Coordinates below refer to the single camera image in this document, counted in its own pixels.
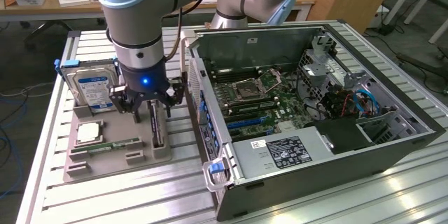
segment blue cable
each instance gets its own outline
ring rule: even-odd
[[[357,107],[358,107],[359,111],[362,111],[362,112],[365,111],[365,109],[363,109],[363,107],[362,107],[362,105],[359,104],[359,101],[358,101],[358,95],[357,94],[359,94],[359,93],[366,94],[371,98],[371,100],[374,102],[374,106],[377,107],[377,112],[379,113],[381,112],[381,105],[377,102],[377,99],[375,99],[375,96],[373,95],[373,93],[370,91],[367,91],[366,89],[359,89],[354,93],[354,102],[357,103]]]
[[[22,103],[23,103],[22,101],[7,100],[7,99],[3,99],[3,98],[0,98],[0,102],[5,102],[7,104],[14,104],[14,105],[22,105]],[[14,119],[9,124],[2,125],[2,128],[7,129],[7,128],[13,127],[23,119],[23,117],[27,114],[27,104],[25,104],[22,108],[23,109],[22,109],[22,113],[21,113],[19,117],[17,119]]]
[[[14,144],[14,142],[6,138],[6,137],[0,137],[0,140],[3,140],[6,142],[6,144],[10,144],[10,147],[11,147],[11,151],[13,151],[13,154],[15,156],[15,159],[17,159],[17,162],[18,162],[18,168],[19,168],[19,178],[14,184],[14,186],[10,188],[10,190],[7,190],[2,195],[0,195],[0,199],[3,199],[7,194],[14,191],[17,189],[17,187],[21,185],[21,182],[22,182],[22,179],[23,179],[23,164],[22,164],[22,160],[19,158],[19,152],[18,152],[18,148],[17,148],[17,145]]]

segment red cable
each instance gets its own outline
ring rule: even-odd
[[[345,112],[346,112],[346,106],[347,106],[347,99],[349,99],[349,97],[351,96],[351,94],[349,94],[347,96],[346,96],[346,100],[345,100],[345,107],[343,107],[343,113],[342,113],[342,116],[345,116]]]

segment hard drive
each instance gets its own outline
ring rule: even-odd
[[[77,106],[90,106],[93,113],[117,110],[110,99],[110,87],[119,84],[114,59],[70,60],[62,66]]]

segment motherboard chip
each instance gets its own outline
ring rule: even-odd
[[[254,81],[237,83],[235,87],[243,99],[261,97],[261,91]]]

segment blue cable on floor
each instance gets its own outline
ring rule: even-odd
[[[3,99],[3,98],[0,98],[0,102],[5,102],[7,104],[14,104],[14,105],[22,105],[22,101],[14,101],[14,100],[9,100],[9,99]],[[18,116],[18,118],[14,119],[6,125],[2,125],[2,128],[7,129],[7,128],[13,127],[23,119],[23,117],[26,116],[26,114],[27,114],[27,104],[23,105],[23,107],[22,107],[22,113]]]
[[[17,145],[14,144],[14,142],[6,138],[6,137],[0,137],[0,140],[6,142],[6,144],[10,144],[11,147],[11,152],[15,156],[17,162],[18,162],[18,168],[19,168],[19,178],[14,184],[14,186],[10,188],[10,190],[7,190],[2,195],[0,195],[0,200],[7,196],[7,194],[14,191],[17,189],[17,187],[21,185],[22,179],[23,179],[23,164],[22,164],[22,160],[19,157],[19,152],[18,152],[18,148]]]
[[[13,104],[13,105],[22,105],[22,103],[23,103],[23,101],[9,100],[9,99],[5,99],[5,98],[0,98],[0,102],[5,102],[7,104]],[[25,104],[23,107],[22,107],[21,115],[10,123],[7,123],[6,125],[2,125],[2,128],[7,129],[7,128],[15,126],[15,124],[23,119],[26,114],[27,114],[27,104]],[[19,169],[19,178],[18,178],[15,184],[13,185],[13,187],[0,195],[0,200],[2,200],[9,195],[9,193],[11,191],[14,191],[21,186],[22,179],[23,179],[23,164],[22,164],[22,160],[21,160],[21,157],[19,157],[19,151],[18,151],[18,147],[17,147],[15,143],[11,141],[11,139],[7,136],[0,137],[0,140],[6,142],[6,145],[10,145],[11,152],[13,152],[14,158],[17,159],[18,169]]]

